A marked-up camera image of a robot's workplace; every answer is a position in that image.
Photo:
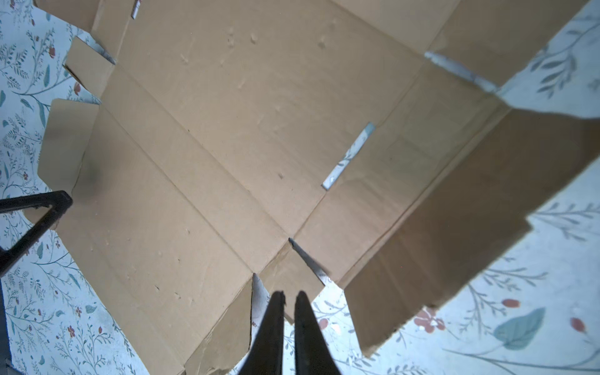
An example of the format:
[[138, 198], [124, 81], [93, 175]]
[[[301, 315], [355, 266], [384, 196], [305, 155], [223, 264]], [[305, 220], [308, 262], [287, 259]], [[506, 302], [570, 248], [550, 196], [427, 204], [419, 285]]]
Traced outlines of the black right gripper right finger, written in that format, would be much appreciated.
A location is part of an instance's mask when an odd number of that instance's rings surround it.
[[295, 301], [295, 370], [301, 375], [340, 375], [306, 292]]

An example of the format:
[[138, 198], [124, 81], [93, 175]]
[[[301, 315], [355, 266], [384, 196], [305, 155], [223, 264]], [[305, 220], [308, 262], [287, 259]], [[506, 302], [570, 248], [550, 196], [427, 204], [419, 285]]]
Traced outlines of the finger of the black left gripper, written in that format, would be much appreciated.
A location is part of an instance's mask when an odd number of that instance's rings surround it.
[[1, 276], [29, 250], [73, 205], [65, 191], [45, 192], [1, 200], [1, 214], [23, 209], [47, 208], [48, 211], [9, 249], [1, 248]]

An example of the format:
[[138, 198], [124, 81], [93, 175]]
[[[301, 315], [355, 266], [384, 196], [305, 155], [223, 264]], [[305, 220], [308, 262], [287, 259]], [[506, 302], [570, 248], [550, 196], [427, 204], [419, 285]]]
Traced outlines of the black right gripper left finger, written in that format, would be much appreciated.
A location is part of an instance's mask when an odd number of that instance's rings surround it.
[[274, 292], [262, 319], [256, 340], [239, 374], [281, 375], [284, 341], [284, 292]]

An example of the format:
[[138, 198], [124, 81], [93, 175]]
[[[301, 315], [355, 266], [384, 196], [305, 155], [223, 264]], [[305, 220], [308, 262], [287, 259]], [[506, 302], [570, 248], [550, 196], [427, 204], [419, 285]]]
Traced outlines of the brown cardboard box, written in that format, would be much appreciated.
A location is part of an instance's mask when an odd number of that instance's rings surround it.
[[494, 84], [582, 1], [39, 1], [87, 31], [39, 177], [57, 231], [151, 374], [226, 373], [253, 274], [294, 299], [344, 289], [369, 355], [531, 229], [599, 152], [596, 123], [515, 110]]

